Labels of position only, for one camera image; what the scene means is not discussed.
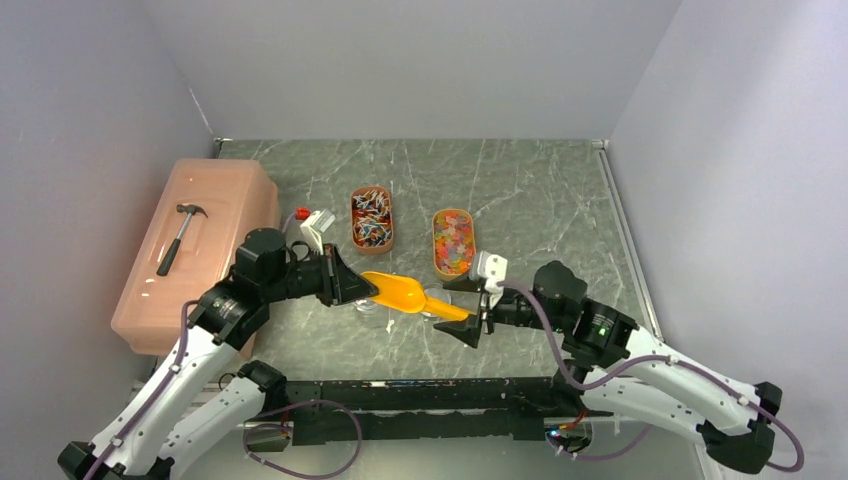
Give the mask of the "clear plastic jar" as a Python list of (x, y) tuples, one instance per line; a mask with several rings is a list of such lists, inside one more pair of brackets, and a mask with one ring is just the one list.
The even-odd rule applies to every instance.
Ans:
[(385, 330), (393, 322), (391, 311), (371, 298), (361, 299), (352, 303), (355, 317), (369, 328)]

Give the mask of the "orange plastic scoop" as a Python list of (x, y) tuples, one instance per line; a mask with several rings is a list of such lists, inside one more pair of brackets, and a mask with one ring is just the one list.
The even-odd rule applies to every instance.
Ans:
[(362, 272), (361, 276), (373, 284), (377, 293), (372, 296), (375, 303), (403, 313), (429, 313), (448, 321), (464, 321), (473, 313), (428, 296), (423, 286), (415, 279), (406, 276)]

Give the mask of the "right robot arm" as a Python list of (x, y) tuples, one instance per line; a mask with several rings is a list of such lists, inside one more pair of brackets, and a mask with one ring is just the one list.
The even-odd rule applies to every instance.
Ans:
[(436, 324), (470, 347), (498, 324), (542, 330), (557, 372), (551, 401), (574, 415), (581, 408), (623, 415), (675, 432), (705, 448), (720, 465), (745, 474), (769, 466), (782, 391), (747, 384), (703, 366), (634, 319), (588, 297), (588, 286), (559, 261), (540, 267), (531, 287), (505, 279), (506, 261), (489, 255), (444, 283), (479, 296), (475, 313)]

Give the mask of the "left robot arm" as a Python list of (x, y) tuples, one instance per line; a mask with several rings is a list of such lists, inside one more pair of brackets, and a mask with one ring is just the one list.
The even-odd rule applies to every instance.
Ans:
[(178, 341), (134, 399), (89, 442), (58, 457), (70, 479), (177, 479), (237, 424), (279, 417), (285, 376), (252, 361), (231, 386), (192, 414), (197, 395), (270, 318), (273, 303), (316, 297), (332, 307), (373, 297), (378, 289), (350, 269), (333, 244), (295, 258), (282, 231), (249, 232), (228, 275), (181, 309)]

